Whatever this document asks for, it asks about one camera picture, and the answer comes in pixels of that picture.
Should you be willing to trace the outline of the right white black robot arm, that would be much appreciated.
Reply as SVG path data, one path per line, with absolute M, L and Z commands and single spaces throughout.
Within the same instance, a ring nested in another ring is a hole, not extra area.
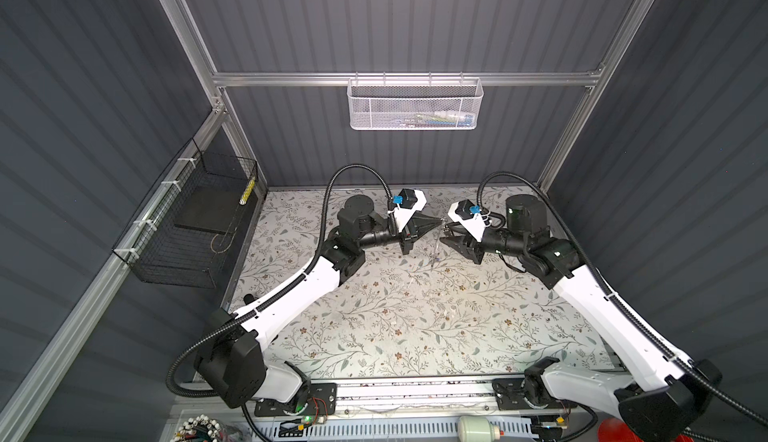
M 687 373 L 679 366 L 688 359 L 684 352 L 656 347 L 658 332 L 599 283 L 573 242 L 553 237 L 541 199 L 508 197 L 498 227 L 470 200 L 452 204 L 448 216 L 449 234 L 442 243 L 475 264 L 490 253 L 515 257 L 525 273 L 574 307 L 625 367 L 608 374 L 545 357 L 524 372 L 522 391 L 531 407 L 580 404 L 620 419 L 643 441 L 672 441 L 704 414 L 712 395 L 696 379 L 717 385 L 719 370 L 702 361 Z

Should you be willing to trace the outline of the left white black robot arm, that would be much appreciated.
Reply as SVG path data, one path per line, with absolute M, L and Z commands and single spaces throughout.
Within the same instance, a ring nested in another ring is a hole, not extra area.
M 338 212 L 337 226 L 324 236 L 316 263 L 305 264 L 292 279 L 233 313 L 219 311 L 215 327 L 237 325 L 204 343 L 194 361 L 214 395 L 233 409 L 252 399 L 270 399 L 301 411 L 310 396 L 309 377 L 289 362 L 267 363 L 266 349 L 307 308 L 354 276 L 365 263 L 366 248 L 397 244 L 408 254 L 438 227 L 440 219 L 424 214 L 426 203 L 423 191 L 404 189 L 380 215 L 369 197 L 350 197 Z

